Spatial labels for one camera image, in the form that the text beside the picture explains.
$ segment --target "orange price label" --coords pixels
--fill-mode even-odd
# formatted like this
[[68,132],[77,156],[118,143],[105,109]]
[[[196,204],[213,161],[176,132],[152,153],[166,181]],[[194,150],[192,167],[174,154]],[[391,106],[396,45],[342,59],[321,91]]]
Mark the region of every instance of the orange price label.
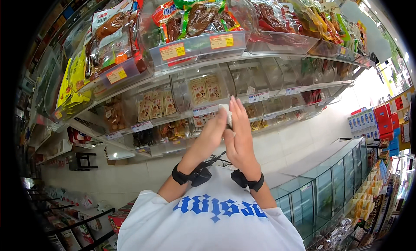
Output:
[[160,48],[160,55],[162,60],[166,61],[175,57],[185,55],[184,43],[178,43],[170,46]]
[[127,77],[126,72],[124,71],[123,67],[119,67],[114,71],[107,74],[107,79],[110,81],[111,84],[118,82],[119,80]]
[[211,36],[209,39],[211,42],[211,49],[234,46],[232,34],[214,35]]
[[59,110],[57,110],[55,112],[55,117],[59,120],[62,117],[62,113]]

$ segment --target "white t-shirt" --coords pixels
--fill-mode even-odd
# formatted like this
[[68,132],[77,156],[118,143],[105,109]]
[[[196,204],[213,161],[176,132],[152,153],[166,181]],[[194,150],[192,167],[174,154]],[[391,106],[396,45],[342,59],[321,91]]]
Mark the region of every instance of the white t-shirt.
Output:
[[305,250],[280,208],[262,210],[231,179],[231,170],[208,169],[209,181],[170,203],[153,191],[140,192],[117,250]]

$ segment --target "snack bag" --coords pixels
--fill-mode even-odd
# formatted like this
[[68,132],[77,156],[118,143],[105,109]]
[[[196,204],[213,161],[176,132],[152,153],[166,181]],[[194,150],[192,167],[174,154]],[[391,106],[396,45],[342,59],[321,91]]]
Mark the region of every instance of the snack bag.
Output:
[[174,0],[174,4],[185,10],[187,37],[242,30],[236,18],[228,11],[226,0]]
[[[265,31],[276,31],[284,33],[296,33],[293,27],[290,26],[290,21],[286,16],[286,9],[277,0],[250,0],[256,8],[259,25]],[[290,7],[293,11],[293,6],[286,4],[288,13]]]
[[169,43],[185,37],[187,19],[185,11],[179,9],[173,0],[159,6],[152,14],[152,19],[161,35],[161,43]]

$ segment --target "person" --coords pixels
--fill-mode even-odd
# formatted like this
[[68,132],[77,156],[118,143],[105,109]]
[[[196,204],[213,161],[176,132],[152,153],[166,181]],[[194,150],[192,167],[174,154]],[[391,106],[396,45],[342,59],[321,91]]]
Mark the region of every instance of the person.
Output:
[[[262,172],[253,150],[250,122],[241,101],[231,97],[232,130],[221,108],[177,165],[189,175],[224,138],[230,162],[249,182]],[[128,250],[305,250],[295,227],[277,207],[266,182],[259,189],[239,186],[230,169],[209,166],[210,180],[190,187],[173,176],[158,193],[140,192],[120,227],[117,249]]]

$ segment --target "packaged meat snack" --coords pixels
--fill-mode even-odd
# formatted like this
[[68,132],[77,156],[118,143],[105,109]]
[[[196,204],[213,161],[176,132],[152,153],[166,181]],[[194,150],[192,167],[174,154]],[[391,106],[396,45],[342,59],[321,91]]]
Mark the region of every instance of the packaged meat snack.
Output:
[[257,12],[260,27],[265,31],[276,31],[295,34],[296,31],[290,26],[285,8],[277,0],[250,0]]
[[159,6],[152,14],[152,19],[161,36],[161,44],[176,41],[186,35],[186,24],[183,9],[179,9],[173,0]]
[[242,30],[236,18],[228,11],[226,0],[174,0],[174,3],[185,10],[187,37]]
[[[111,9],[96,12],[92,18],[91,29],[84,41],[85,45],[85,77],[88,79],[93,74],[101,71],[99,67],[101,57],[104,53],[100,53],[100,49],[109,43],[122,39],[123,31],[129,33],[129,17],[132,12],[133,0],[123,0]],[[125,58],[124,53],[114,56],[115,59],[120,57],[118,61]]]

